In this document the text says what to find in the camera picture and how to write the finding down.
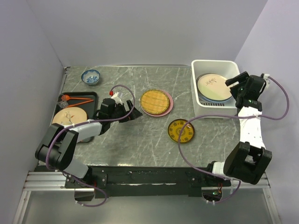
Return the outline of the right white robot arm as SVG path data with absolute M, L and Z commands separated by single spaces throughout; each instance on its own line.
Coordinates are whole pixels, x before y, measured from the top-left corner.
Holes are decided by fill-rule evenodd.
M 243 72 L 225 82 L 235 99 L 240 121 L 240 141 L 224 162 L 214 162 L 204 175 L 205 182 L 215 186 L 221 176 L 257 184 L 268 167 L 271 151 L 266 150 L 261 133 L 262 104 L 259 96 L 266 87 L 263 76 Z

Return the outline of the grey reindeer plate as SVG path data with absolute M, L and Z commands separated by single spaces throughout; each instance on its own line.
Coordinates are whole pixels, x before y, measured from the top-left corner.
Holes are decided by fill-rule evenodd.
M 195 81 L 198 96 L 199 96 L 199 98 L 200 98 L 201 100 L 204 100 L 204 101 L 208 102 L 209 99 L 207 99 L 205 96 L 203 96 L 202 93 L 201 93 L 200 90 L 199 90 L 198 80 L 199 80 L 199 79 L 197 78 L 196 81 Z

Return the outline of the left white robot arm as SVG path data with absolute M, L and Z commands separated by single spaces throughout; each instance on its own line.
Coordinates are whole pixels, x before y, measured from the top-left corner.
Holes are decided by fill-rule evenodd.
M 100 109 L 95 111 L 93 118 L 82 125 L 50 125 L 35 152 L 35 158 L 46 163 L 49 169 L 57 169 L 75 176 L 81 187 L 90 186 L 93 182 L 92 168 L 74 158 L 76 144 L 104 134 L 115 121 L 124 123 L 142 116 L 131 100 L 127 100 L 127 105 L 128 111 L 121 101 L 106 98 Z

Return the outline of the blue plate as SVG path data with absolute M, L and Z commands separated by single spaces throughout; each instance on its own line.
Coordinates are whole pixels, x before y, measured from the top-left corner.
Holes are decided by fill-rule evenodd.
M 203 100 L 206 102 L 209 102 L 209 103 L 226 103 L 226 102 L 230 101 L 231 98 L 228 98 L 225 100 L 211 100 L 211 99 L 204 98 Z

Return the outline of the cream plate with twig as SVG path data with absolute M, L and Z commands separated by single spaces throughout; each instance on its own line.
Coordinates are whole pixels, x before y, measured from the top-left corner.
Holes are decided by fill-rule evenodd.
M 198 77 L 199 90 L 203 96 L 211 100 L 225 100 L 231 98 L 230 89 L 226 86 L 225 77 L 206 73 Z

